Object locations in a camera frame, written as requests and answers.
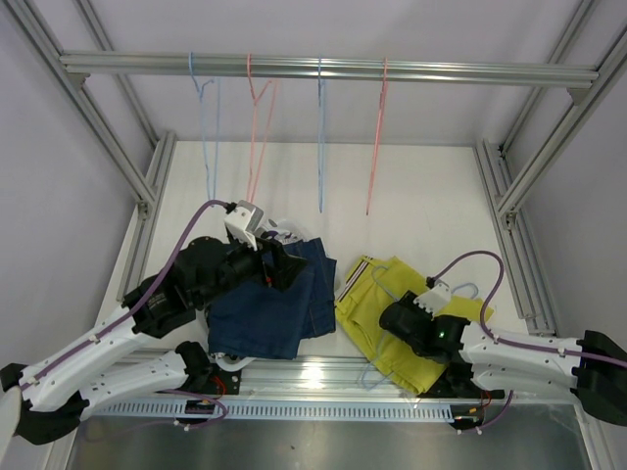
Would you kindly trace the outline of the olive yellow trousers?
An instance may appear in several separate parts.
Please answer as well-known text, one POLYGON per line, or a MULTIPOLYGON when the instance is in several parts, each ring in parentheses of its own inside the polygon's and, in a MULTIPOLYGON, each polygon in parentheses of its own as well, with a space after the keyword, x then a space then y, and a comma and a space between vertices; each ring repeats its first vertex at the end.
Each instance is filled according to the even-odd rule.
MULTIPOLYGON (((361 256, 349 269, 345 287, 335 301, 335 316, 368 362, 374 358, 376 343, 384 332, 379 326, 379 317, 394 302, 371 278, 372 269, 379 265, 387 266, 388 270, 379 270, 377 278, 397 297, 401 298, 406 291, 419 295, 427 291, 425 277, 396 257, 384 260, 361 256)), ((423 382, 406 366, 395 366, 395 360, 400 356, 400 348, 392 344, 388 334, 374 369, 383 376, 392 373, 390 380, 393 383, 418 395, 416 387, 423 382)))

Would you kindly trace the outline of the navy blue trousers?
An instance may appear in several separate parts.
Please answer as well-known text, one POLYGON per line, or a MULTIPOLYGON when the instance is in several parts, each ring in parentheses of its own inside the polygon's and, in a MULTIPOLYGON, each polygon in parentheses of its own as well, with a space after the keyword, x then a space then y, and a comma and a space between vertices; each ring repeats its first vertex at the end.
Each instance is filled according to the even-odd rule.
POLYGON ((303 340, 336 330, 336 260, 319 238, 288 244, 285 251, 307 261, 289 289, 247 281, 212 303, 209 353, 289 360, 303 340))

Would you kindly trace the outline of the purple camouflage trousers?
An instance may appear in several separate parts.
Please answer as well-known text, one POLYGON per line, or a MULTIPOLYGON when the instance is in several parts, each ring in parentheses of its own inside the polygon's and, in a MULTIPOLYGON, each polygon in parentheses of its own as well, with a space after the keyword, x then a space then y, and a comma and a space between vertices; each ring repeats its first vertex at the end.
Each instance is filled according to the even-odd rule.
POLYGON ((282 245, 291 245, 307 240, 307 236, 300 227, 287 219, 267 221, 262 226, 262 233, 263 238, 275 240, 282 245))

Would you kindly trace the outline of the white plastic basket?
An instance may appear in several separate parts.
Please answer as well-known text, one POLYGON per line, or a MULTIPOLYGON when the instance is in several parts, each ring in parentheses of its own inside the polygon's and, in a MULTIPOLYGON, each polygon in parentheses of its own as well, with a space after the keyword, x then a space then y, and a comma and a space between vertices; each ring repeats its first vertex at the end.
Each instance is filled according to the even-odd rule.
POLYGON ((248 281, 217 299, 208 313, 210 357, 228 372, 256 359, 295 358, 313 288, 307 266, 284 292, 248 281))

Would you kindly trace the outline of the pink hanger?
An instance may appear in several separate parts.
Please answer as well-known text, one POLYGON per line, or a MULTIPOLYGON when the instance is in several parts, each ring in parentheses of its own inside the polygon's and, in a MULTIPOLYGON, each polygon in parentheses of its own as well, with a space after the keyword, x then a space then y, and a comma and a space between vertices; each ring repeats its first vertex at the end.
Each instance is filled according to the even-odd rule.
POLYGON ((248 202, 254 203, 259 188, 263 164, 265 162, 267 139, 274 115, 278 82, 274 78, 269 78, 261 88, 255 86, 253 79, 253 55, 251 53, 247 55, 246 72, 253 104, 246 199, 248 202), (263 135, 260 136, 260 106, 266 95, 269 96, 269 104, 265 118, 264 132, 263 135))
POLYGON ((365 215, 369 216, 371 211, 374 183, 376 178, 376 171, 378 166, 378 156, 381 144, 381 134, 384 125, 385 118, 385 110, 386 110, 386 100, 388 94, 388 69, 389 69, 388 58, 385 57, 382 63, 382 74, 381 74, 381 89, 379 94, 379 102, 378 102, 378 111, 377 111, 377 120, 375 127, 375 135, 372 149, 372 158, 371 158, 371 168, 368 179, 368 189, 366 196, 366 206, 365 206, 365 215))

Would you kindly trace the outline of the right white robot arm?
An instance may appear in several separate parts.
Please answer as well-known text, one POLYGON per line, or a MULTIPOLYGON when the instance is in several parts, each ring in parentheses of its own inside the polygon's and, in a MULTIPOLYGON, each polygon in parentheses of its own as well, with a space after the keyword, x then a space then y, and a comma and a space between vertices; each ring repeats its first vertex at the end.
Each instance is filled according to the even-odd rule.
POLYGON ((477 321, 442 312, 432 292, 406 292, 387 306, 380 327, 411 355, 444 366, 457 398, 480 392, 571 394, 585 412, 608 424, 626 424, 626 352, 606 334, 537 337, 488 330, 477 321))

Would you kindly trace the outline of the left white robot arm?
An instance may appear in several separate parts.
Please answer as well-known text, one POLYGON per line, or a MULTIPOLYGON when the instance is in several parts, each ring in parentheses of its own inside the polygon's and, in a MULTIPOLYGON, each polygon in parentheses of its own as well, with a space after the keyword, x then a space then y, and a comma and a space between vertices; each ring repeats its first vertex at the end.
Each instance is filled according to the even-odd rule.
POLYGON ((255 248, 212 237, 191 241, 126 294, 108 318, 59 352, 36 364, 2 368, 1 446, 14 436, 36 446, 52 443, 120 400, 205 390, 214 367, 198 342, 184 341, 123 369, 113 366, 196 320, 198 312, 246 282, 286 291, 307 264, 272 240, 260 240, 255 248))

